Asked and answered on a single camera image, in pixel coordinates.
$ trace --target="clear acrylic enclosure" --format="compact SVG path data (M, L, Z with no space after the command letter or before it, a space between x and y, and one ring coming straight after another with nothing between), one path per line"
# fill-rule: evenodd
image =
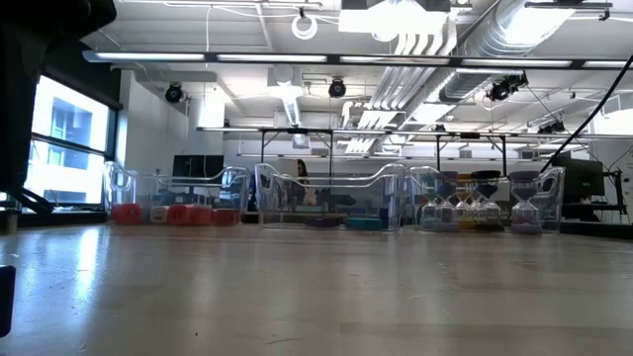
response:
M114 223L236 225L247 204L250 172L227 167L210 178L139 175L106 162L106 208Z
M255 166L259 223L265 227L398 230L405 168L387 164L369 177L294 177Z
M499 171L458 173L433 167L408 170L416 228L426 231L558 232L564 168L544 173Z

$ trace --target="window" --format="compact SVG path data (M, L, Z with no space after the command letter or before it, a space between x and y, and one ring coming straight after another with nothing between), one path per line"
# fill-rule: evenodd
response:
M110 109L41 77L25 188L52 203L101 204Z

